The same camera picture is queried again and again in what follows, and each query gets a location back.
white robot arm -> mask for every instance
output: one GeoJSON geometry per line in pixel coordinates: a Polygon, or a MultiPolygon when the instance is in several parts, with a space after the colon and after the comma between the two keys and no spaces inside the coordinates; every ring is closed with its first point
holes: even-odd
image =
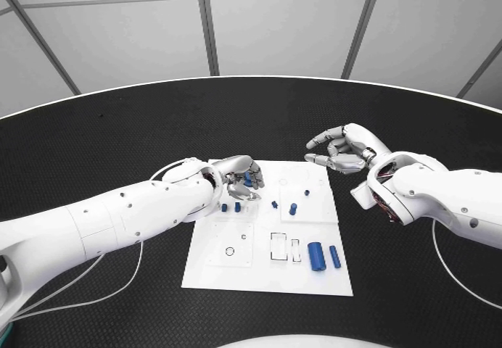
{"type": "Polygon", "coordinates": [[[367,181],[351,191],[364,209],[378,204],[403,225],[435,218],[459,236],[502,249],[502,173],[449,171],[430,156],[391,152],[354,123],[319,134],[308,149],[328,140],[331,156],[308,154],[306,160],[342,173],[370,167],[367,181]]]}
{"type": "Polygon", "coordinates": [[[65,270],[113,250],[147,240],[181,222],[220,208],[222,187],[237,199],[260,199],[243,185],[264,187],[261,169],[250,156],[210,165],[188,159],[163,176],[84,201],[0,223],[0,328],[42,285],[65,270]]]}

black table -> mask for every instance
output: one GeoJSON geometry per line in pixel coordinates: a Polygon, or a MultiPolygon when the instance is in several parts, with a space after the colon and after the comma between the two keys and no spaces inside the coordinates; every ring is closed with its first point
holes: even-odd
{"type": "MultiPolygon", "coordinates": [[[[0,120],[0,218],[145,181],[186,157],[302,161],[310,138],[347,123],[371,129],[394,151],[429,154],[450,169],[502,171],[501,116],[416,91],[302,78],[179,80],[81,96],[0,120]]],[[[116,297],[18,322],[18,347],[217,347],[279,334],[345,336],[393,347],[501,347],[502,311],[450,279],[432,221],[403,227],[378,208],[360,208],[349,190],[364,173],[329,171],[329,180],[354,297],[182,289],[188,223],[146,242],[137,278],[116,297]]],[[[443,227],[437,235],[456,276],[502,303],[502,251],[443,227]]],[[[41,309],[114,292],[137,256],[139,246],[109,254],[41,309]]],[[[88,266],[64,273],[36,298],[88,266]]]]}

blue cylinder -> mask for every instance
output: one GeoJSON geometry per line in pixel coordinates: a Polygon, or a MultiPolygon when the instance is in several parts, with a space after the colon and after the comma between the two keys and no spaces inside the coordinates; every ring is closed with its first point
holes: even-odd
{"type": "Polygon", "coordinates": [[[332,253],[335,268],[341,268],[342,267],[341,259],[338,258],[336,247],[334,245],[329,247],[329,252],[332,253]]]}
{"type": "Polygon", "coordinates": [[[325,254],[322,253],[322,244],[318,241],[313,241],[312,243],[309,243],[308,247],[312,270],[325,270],[326,261],[325,254]]]}
{"type": "Polygon", "coordinates": [[[250,177],[250,173],[248,172],[246,172],[244,186],[253,187],[253,181],[251,181],[251,177],[250,177]]]}
{"type": "Polygon", "coordinates": [[[292,204],[292,208],[290,208],[290,215],[295,215],[296,214],[296,208],[299,206],[296,205],[296,203],[292,204]]]}

